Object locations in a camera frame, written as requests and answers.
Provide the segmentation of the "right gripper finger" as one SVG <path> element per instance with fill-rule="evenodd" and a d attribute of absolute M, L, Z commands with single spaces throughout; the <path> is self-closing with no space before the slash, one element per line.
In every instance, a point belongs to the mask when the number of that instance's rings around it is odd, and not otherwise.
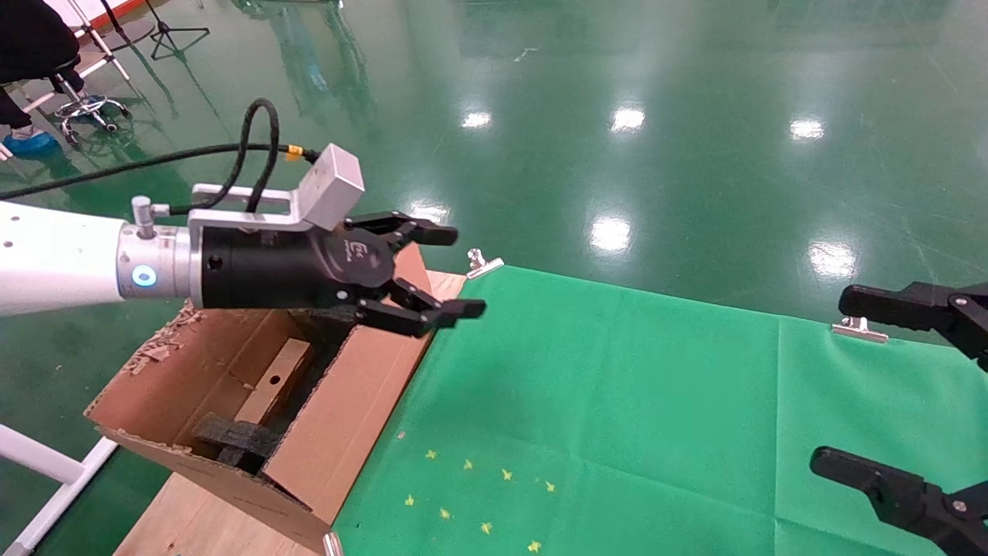
<path fill-rule="evenodd" d="M 837 308 L 848 317 L 912 331 L 935 331 L 987 371 L 987 284 L 946 287 L 913 282 L 899 291 L 850 285 Z"/>
<path fill-rule="evenodd" d="M 946 555 L 987 554 L 987 483 L 947 493 L 914 473 L 820 446 L 810 470 L 868 497 L 876 517 L 931 541 Z"/>

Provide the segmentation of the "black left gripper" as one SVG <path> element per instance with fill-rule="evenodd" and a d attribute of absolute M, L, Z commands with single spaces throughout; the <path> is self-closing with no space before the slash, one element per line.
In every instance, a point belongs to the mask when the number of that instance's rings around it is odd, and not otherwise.
<path fill-rule="evenodd" d="M 479 299 L 437 300 L 394 277 L 395 254 L 410 243 L 452 246 L 458 229 L 404 212 L 345 219 L 333 231 L 202 231 L 198 306 L 205 309 L 355 307 L 364 327 L 423 338 L 479 319 Z"/>

